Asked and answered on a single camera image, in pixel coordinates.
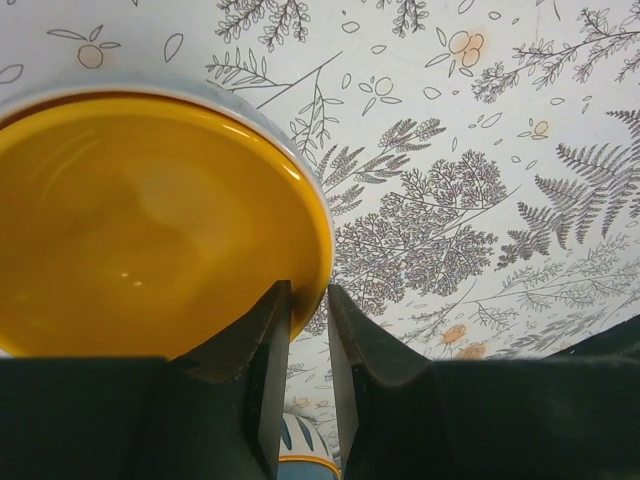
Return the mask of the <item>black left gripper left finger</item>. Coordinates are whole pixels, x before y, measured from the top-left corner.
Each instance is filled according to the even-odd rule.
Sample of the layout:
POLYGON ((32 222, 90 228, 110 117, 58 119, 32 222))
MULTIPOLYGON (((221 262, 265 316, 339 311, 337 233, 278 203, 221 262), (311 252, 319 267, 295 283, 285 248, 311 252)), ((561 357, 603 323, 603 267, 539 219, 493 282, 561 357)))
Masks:
POLYGON ((274 283, 174 360, 5 358, 5 479, 273 479, 292 313, 274 283))

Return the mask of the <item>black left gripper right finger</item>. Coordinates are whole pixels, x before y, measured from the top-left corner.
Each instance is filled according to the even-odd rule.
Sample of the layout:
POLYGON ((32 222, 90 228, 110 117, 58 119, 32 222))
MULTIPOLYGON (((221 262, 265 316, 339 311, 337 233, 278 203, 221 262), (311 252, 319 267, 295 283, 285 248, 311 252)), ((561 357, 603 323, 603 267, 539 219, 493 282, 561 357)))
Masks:
POLYGON ((639 322, 541 359, 431 361, 328 288, 347 479, 635 479, 639 322))

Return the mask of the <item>cream bowl with blue pattern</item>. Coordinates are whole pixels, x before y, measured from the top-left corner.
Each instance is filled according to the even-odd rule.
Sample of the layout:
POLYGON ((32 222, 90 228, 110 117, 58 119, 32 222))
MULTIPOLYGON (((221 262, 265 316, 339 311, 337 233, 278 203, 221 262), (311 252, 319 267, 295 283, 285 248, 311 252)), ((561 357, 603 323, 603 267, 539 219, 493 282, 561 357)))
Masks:
POLYGON ((337 466, 323 437, 306 418, 284 413, 280 430, 278 480, 338 480, 337 466))

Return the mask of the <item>cream bowl with yellow stripe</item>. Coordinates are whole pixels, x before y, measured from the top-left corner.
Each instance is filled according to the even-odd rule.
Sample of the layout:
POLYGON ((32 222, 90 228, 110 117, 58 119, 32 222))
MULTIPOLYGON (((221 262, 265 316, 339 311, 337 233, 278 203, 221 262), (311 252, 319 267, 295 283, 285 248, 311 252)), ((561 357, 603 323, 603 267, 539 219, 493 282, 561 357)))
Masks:
POLYGON ((75 79, 1 105, 1 348, 174 358, 276 282, 298 335, 334 230, 282 131, 218 87, 75 79))

